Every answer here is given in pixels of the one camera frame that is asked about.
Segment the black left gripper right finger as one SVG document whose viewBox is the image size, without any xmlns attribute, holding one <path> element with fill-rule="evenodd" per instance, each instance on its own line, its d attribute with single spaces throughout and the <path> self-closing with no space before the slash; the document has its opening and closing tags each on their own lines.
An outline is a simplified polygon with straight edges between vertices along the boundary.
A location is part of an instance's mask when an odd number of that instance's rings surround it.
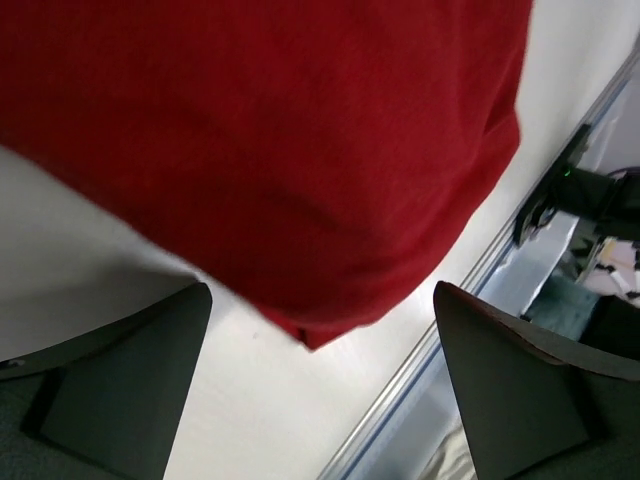
<svg viewBox="0 0 640 480">
<path fill-rule="evenodd" d="M 639 355 L 434 290 L 440 342 L 480 479 L 636 479 Z"/>
</svg>

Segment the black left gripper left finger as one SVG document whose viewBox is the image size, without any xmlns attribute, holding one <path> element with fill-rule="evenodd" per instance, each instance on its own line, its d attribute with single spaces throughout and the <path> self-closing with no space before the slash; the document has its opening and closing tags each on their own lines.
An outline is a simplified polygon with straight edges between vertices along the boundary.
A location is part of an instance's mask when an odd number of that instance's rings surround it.
<svg viewBox="0 0 640 480">
<path fill-rule="evenodd" d="M 161 479 L 213 299 L 192 284 L 83 335 L 1 362 L 1 380 L 42 375 L 20 430 L 116 479 Z"/>
</svg>

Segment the dark red t shirt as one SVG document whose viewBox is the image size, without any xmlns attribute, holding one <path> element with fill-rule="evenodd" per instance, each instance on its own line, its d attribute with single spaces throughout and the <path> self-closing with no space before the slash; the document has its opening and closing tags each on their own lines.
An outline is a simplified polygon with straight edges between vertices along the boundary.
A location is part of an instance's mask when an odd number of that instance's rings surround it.
<svg viewBox="0 0 640 480">
<path fill-rule="evenodd" d="M 5 1 L 1 142 L 310 349 L 437 267 L 520 143 L 529 1 Z"/>
</svg>

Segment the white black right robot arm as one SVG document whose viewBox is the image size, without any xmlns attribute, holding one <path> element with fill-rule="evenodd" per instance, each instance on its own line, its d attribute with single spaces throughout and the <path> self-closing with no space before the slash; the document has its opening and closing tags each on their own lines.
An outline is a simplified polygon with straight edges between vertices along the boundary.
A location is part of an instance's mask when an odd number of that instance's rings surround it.
<svg viewBox="0 0 640 480">
<path fill-rule="evenodd" d="M 639 240 L 639 176 L 615 179 L 574 168 L 556 180 L 549 192 L 554 207 L 579 217 L 596 234 Z"/>
</svg>

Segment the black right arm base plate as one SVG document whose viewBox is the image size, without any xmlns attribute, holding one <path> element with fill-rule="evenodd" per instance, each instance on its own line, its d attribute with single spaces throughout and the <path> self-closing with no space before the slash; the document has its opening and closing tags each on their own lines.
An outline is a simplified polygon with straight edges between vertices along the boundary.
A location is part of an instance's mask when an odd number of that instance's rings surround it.
<svg viewBox="0 0 640 480">
<path fill-rule="evenodd" d="M 589 123 L 583 123 L 577 128 L 522 204 L 516 215 L 513 230 L 513 241 L 518 247 L 521 247 L 535 230 L 544 225 L 541 218 L 544 212 L 554 204 L 551 200 L 552 192 L 561 179 L 570 175 L 574 166 L 581 160 L 588 149 L 591 132 L 592 125 Z"/>
</svg>

